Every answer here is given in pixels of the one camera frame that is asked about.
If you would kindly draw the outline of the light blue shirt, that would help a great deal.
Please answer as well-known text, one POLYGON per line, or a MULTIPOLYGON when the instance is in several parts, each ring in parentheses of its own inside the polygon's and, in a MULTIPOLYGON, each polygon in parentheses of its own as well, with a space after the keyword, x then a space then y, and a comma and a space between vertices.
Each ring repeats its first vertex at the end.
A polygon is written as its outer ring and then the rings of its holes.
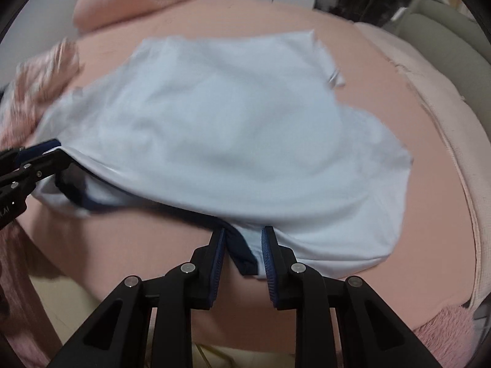
POLYGON ((34 195, 77 217, 169 207, 218 218, 257 277, 266 226, 321 274, 358 273, 400 239, 412 158, 375 116, 337 101, 342 81, 311 32, 146 39, 37 128, 37 142, 57 139, 75 160, 62 176, 82 205, 54 176, 34 195))

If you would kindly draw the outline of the crumpled pink garment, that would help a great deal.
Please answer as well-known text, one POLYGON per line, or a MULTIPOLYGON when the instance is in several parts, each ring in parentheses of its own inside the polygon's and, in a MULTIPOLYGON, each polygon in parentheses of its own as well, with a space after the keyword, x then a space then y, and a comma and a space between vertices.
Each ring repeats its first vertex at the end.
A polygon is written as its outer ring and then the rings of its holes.
POLYGON ((19 147, 82 70, 78 45, 64 39, 17 66, 1 97, 1 147, 19 147))

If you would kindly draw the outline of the pink bed sheet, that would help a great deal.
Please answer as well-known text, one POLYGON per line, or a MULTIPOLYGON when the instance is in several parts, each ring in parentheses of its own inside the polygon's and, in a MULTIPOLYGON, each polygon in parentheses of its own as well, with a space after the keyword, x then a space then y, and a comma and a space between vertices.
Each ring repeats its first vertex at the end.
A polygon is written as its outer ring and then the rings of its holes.
POLYGON ((155 278, 211 231, 239 233, 196 342, 291 352, 295 317, 270 301, 261 230, 329 278, 360 274, 411 328, 473 297, 473 210, 434 118, 345 20, 253 0, 192 0, 84 35, 82 74, 36 141, 60 140, 97 201, 84 213, 47 180, 20 224, 97 298, 155 278))

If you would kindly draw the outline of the pink fuzzy sleeve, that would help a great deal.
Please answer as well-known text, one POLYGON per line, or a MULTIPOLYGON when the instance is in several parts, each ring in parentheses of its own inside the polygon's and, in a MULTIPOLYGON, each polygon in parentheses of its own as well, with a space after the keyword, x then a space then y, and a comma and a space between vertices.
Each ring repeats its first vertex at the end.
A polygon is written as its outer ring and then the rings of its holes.
POLYGON ((463 306, 445 307, 414 333, 442 367, 466 367, 478 344, 474 311, 463 306))

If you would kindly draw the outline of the beige mattress edge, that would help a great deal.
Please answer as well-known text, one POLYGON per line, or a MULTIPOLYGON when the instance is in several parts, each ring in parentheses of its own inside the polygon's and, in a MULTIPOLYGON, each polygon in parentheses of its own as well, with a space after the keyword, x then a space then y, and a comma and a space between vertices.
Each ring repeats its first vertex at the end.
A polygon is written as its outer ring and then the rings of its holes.
POLYGON ((478 117, 447 76, 409 42, 368 23, 355 26, 373 43, 421 99, 440 133, 464 189, 475 248, 474 286, 470 308, 490 294, 490 141, 478 117))

